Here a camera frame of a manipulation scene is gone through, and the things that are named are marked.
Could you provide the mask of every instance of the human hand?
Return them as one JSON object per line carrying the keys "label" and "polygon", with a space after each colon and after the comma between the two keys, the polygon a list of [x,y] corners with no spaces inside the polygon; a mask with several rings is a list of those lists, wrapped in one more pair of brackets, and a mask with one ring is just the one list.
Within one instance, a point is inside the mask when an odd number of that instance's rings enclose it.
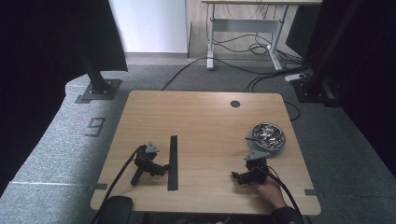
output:
{"label": "human hand", "polygon": [[255,184],[259,195],[268,202],[274,209],[286,207],[283,199],[282,190],[276,181],[267,176],[263,184]]}

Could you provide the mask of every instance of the table grommet hole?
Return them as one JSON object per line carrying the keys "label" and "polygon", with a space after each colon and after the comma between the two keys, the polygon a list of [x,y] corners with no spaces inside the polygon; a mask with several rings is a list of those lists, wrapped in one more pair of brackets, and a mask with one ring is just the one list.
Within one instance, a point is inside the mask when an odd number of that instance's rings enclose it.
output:
{"label": "table grommet hole", "polygon": [[239,101],[231,101],[231,106],[234,108],[237,108],[237,107],[241,106],[241,103],[239,103]]}

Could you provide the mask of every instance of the power strip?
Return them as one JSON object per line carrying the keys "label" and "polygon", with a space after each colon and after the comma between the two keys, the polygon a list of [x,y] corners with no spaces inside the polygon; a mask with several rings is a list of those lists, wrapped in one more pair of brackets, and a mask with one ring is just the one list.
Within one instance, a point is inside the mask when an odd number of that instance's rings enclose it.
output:
{"label": "power strip", "polygon": [[285,81],[290,82],[296,79],[300,79],[300,78],[305,78],[306,75],[304,73],[299,73],[299,74],[294,74],[294,75],[290,75],[290,76],[286,76],[285,77]]}

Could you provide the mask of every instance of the white wall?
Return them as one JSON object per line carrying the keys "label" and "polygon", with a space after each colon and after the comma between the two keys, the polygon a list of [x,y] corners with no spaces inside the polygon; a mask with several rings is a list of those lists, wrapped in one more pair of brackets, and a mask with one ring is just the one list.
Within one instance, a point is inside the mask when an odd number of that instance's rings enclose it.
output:
{"label": "white wall", "polygon": [[125,52],[188,52],[186,0],[109,3]]}

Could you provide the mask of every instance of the wire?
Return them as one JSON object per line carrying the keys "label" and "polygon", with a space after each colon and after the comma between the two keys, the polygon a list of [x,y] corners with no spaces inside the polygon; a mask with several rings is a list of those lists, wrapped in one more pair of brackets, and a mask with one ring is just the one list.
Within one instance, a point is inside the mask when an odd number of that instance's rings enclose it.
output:
{"label": "wire", "polygon": [[269,5],[267,5],[267,10],[265,10],[265,13],[262,15],[262,19],[263,20],[265,20],[266,19],[266,17],[267,17],[267,12],[268,12],[268,8],[269,8],[270,6]]}
{"label": "wire", "polygon": [[267,165],[267,167],[268,167],[269,169],[271,169],[272,172],[274,172],[274,174],[276,175],[276,177],[277,177],[278,179],[280,179],[280,178],[279,178],[279,175],[276,173],[276,171],[274,170],[274,168],[272,168],[272,167],[269,166],[269,165]]}
{"label": "wire", "polygon": [[228,15],[233,19],[233,15],[231,15],[231,13],[230,13],[230,9],[228,8],[228,4],[226,4],[225,6],[227,7],[227,13],[228,13]]}
{"label": "wire", "polygon": [[110,193],[111,193],[111,191],[114,189],[114,186],[116,186],[116,184],[117,184],[117,182],[119,181],[120,177],[121,177],[122,174],[124,173],[126,167],[127,167],[127,166],[129,165],[129,163],[131,163],[131,161],[134,159],[134,155],[136,155],[136,153],[137,153],[137,151],[138,151],[139,149],[144,148],[144,147],[145,147],[145,146],[140,146],[140,147],[138,147],[138,148],[134,151],[134,153],[132,153],[132,155],[131,155],[131,157],[128,159],[128,161],[125,162],[125,164],[122,166],[122,168],[121,168],[119,174],[116,176],[116,178],[114,179],[113,183],[111,183],[110,188],[108,188],[108,191],[107,191],[107,193],[106,193],[106,196],[105,196],[105,198],[103,199],[102,204],[100,205],[99,210],[98,210],[98,212],[96,213],[95,217],[92,219],[91,224],[95,223],[96,220],[97,220],[97,218],[99,218],[99,216],[100,216],[100,214],[101,214],[101,212],[102,212],[102,209],[103,209],[103,205],[105,204],[105,202],[107,201],[108,197],[110,196]]}
{"label": "wire", "polygon": [[261,141],[260,139],[257,139],[257,138],[245,137],[245,139],[246,139],[246,140],[249,140],[249,141],[255,141],[255,142],[260,142],[260,141]]}
{"label": "wire", "polygon": [[[263,18],[266,17],[267,11],[268,11],[268,7],[267,7],[267,10],[266,10],[266,12],[265,12],[265,15],[263,15]],[[209,19],[209,5],[207,5],[207,7],[206,7],[206,39],[207,39],[207,41],[210,41],[210,40],[209,40],[209,34],[208,34],[208,28],[207,28],[208,19]],[[246,36],[255,36],[255,39],[256,39],[257,44],[251,44],[251,45],[249,46],[249,49],[243,49],[243,50],[229,49],[229,48],[225,47],[224,45],[221,45],[221,44],[223,44],[223,43],[228,43],[228,42],[231,42],[231,41],[234,41],[234,40],[236,40],[236,39],[239,39],[239,38],[242,38],[242,37],[246,37]],[[249,52],[249,51],[250,51],[250,52],[251,52],[252,54],[254,54],[254,55],[265,55],[265,54],[268,52],[268,49],[267,49],[266,45],[263,45],[263,44],[259,43],[259,41],[257,41],[257,37],[262,38],[262,39],[264,39],[265,41],[267,41],[268,43],[270,43],[267,39],[265,39],[265,38],[262,37],[262,36],[259,36],[257,33],[256,33],[255,35],[240,35],[240,36],[238,36],[238,37],[235,37],[235,38],[232,38],[232,39],[229,39],[229,40],[224,40],[224,41],[217,41],[213,36],[212,36],[212,39],[213,39],[213,42],[214,42],[213,44],[214,44],[214,45],[223,47],[223,48],[225,48],[225,49],[227,49],[227,50],[229,50],[229,51],[231,51],[231,52],[235,52],[235,53],[244,53],[244,52]],[[265,49],[264,53],[258,53],[258,52],[256,52],[256,51],[254,51],[254,49],[260,49],[260,48],[264,48],[264,49]]]}
{"label": "wire", "polygon": [[276,51],[277,51],[278,55],[282,59],[285,59],[285,60],[288,60],[288,61],[293,61],[293,62],[295,62],[297,64],[302,64],[303,63],[303,58],[301,58],[301,57],[297,57],[297,56],[285,53],[285,52],[283,52],[280,49],[277,49]]}
{"label": "wire", "polygon": [[254,11],[253,16],[250,17],[250,20],[253,19],[254,17],[259,18],[260,11],[261,11],[261,7],[260,7],[260,5],[257,5],[256,10]]}
{"label": "wire", "polygon": [[280,180],[280,178],[274,176],[274,175],[271,174],[271,173],[268,173],[268,172],[264,171],[263,169],[261,169],[261,168],[259,168],[259,167],[255,167],[254,169],[257,169],[257,170],[261,171],[262,173],[266,174],[267,176],[273,178],[273,179],[276,181],[276,183],[277,183],[283,190],[285,190],[286,194],[288,194],[288,196],[289,196],[289,199],[290,199],[291,203],[293,204],[294,210],[295,210],[295,211],[297,212],[297,214],[301,217],[301,219],[303,219],[303,216],[301,215],[301,212],[300,212],[300,209],[299,209],[298,206],[297,206],[297,203],[294,201],[294,198],[293,198],[293,196],[291,195],[289,189],[288,189],[288,188],[286,187],[286,185]]}
{"label": "wire", "polygon": [[275,19],[275,15],[276,15],[276,7],[277,7],[277,5],[275,5],[275,9],[274,9],[274,17],[273,17],[273,19]]}
{"label": "wire", "polygon": [[309,224],[312,224],[311,219],[309,217],[305,217],[308,220]]}
{"label": "wire", "polygon": [[260,76],[256,77],[255,79],[253,79],[253,80],[247,85],[247,87],[245,88],[244,91],[247,91],[247,89],[248,89],[248,87],[250,86],[250,84],[251,84],[253,81],[255,81],[256,79],[258,79],[258,80],[256,81],[256,82],[258,82],[258,81],[267,79],[267,78],[269,78],[269,77],[275,77],[275,76],[280,76],[280,75],[286,75],[286,74],[288,74],[288,73],[298,72],[298,71],[301,71],[301,70],[303,70],[303,69],[306,68],[306,66],[301,66],[301,67],[292,68],[292,69],[289,69],[289,70],[282,70],[282,71],[274,72],[274,73],[260,73],[260,72],[255,72],[255,71],[247,70],[247,69],[245,69],[245,68],[238,67],[238,66],[232,65],[232,64],[230,64],[230,63],[226,63],[226,62],[224,62],[224,61],[222,61],[222,60],[220,60],[220,59],[210,58],[210,57],[204,57],[204,58],[197,59],[197,60],[195,60],[195,61],[193,61],[193,62],[187,64],[187,65],[184,66],[183,68],[181,68],[181,69],[180,69],[180,70],[179,70],[179,71],[178,71],[178,72],[177,72],[177,73],[165,84],[165,86],[163,86],[162,91],[164,91],[164,90],[169,86],[169,84],[171,84],[171,83],[175,80],[175,78],[178,77],[178,75],[180,75],[180,73],[181,73],[184,69],[188,68],[188,67],[189,67],[190,65],[192,65],[193,63],[199,62],[199,61],[201,61],[201,60],[206,60],[206,59],[212,59],[212,60],[214,60],[214,61],[227,64],[227,65],[229,65],[229,66],[231,66],[231,67],[233,67],[233,68],[239,69],[239,70],[241,70],[241,71],[260,75]]}
{"label": "wire", "polygon": [[300,117],[300,110],[297,108],[297,106],[295,106],[294,104],[289,103],[287,101],[284,101],[284,103],[287,105],[291,105],[291,107],[293,107],[297,111],[297,116],[295,118],[290,119],[290,121],[297,120]]}

